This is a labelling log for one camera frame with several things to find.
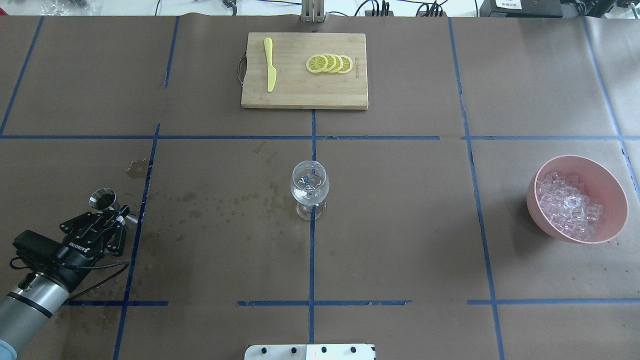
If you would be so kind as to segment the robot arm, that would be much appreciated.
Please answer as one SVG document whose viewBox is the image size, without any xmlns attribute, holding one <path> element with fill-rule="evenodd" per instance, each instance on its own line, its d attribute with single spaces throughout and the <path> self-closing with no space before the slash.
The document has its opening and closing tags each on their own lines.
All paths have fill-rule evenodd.
<svg viewBox="0 0 640 360">
<path fill-rule="evenodd" d="M 13 241 L 16 260 L 28 274 L 1 300 L 1 358 L 16 360 L 18 354 L 62 305 L 73 301 L 73 292 L 105 255 L 122 256 L 130 207 L 85 212 L 60 224 L 62 241 L 32 230 Z"/>
</svg>

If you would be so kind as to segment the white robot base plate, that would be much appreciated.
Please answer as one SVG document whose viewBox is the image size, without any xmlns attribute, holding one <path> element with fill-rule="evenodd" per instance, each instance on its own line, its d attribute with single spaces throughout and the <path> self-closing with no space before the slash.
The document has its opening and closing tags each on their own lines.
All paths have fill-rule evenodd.
<svg viewBox="0 0 640 360">
<path fill-rule="evenodd" d="M 374 344 L 256 344 L 249 346 L 245 360 L 375 360 Z"/>
</svg>

